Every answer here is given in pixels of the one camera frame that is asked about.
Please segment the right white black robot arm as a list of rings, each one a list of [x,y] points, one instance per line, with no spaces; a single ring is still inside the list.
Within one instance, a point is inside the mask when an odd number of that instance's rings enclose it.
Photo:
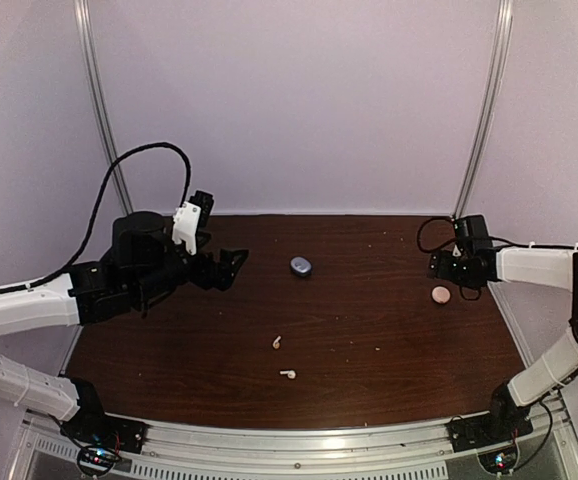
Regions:
[[[482,215],[432,217],[416,233],[419,251],[430,256],[428,274],[477,295],[490,283],[522,283],[571,294],[571,315],[563,335],[538,360],[492,394],[481,430],[504,440],[528,410],[578,375],[578,244],[521,244],[490,235]]]

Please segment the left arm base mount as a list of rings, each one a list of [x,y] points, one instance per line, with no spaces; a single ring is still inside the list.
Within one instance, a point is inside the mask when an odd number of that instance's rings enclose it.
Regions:
[[[140,454],[147,424],[103,415],[100,418],[53,419],[60,433],[76,447],[76,466],[87,477],[100,477],[121,466],[123,453]]]

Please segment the white stem earbud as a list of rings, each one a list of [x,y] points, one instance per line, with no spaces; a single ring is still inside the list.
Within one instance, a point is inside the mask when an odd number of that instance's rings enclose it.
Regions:
[[[297,373],[295,370],[280,370],[279,374],[288,379],[295,379],[297,377]]]

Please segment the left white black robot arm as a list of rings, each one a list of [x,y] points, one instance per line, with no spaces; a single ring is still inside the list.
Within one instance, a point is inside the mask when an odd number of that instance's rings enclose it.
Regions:
[[[136,311],[147,315],[191,283],[228,290],[248,259],[246,249],[202,251],[198,213],[169,220],[141,211],[117,219],[110,249],[98,261],[74,263],[51,280],[0,288],[0,336],[54,326],[86,326]],[[113,433],[88,381],[51,376],[0,354],[0,398],[71,423],[92,444]]]

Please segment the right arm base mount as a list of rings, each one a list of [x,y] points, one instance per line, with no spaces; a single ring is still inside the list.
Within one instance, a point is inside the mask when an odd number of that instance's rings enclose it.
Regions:
[[[454,416],[445,427],[454,453],[475,452],[483,470],[496,476],[513,473],[520,464],[518,440],[533,432],[526,418],[515,426],[496,428],[489,413]]]

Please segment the purple earbud charging case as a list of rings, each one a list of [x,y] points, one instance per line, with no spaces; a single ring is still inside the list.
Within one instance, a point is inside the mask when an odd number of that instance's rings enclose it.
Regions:
[[[309,260],[304,257],[296,256],[290,260],[290,269],[293,274],[299,277],[308,277],[311,275],[313,266]]]

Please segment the pink round charging case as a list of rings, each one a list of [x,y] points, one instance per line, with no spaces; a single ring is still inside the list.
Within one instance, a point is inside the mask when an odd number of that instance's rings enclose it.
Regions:
[[[445,305],[451,300],[451,292],[444,286],[435,286],[431,291],[432,300],[440,305]]]

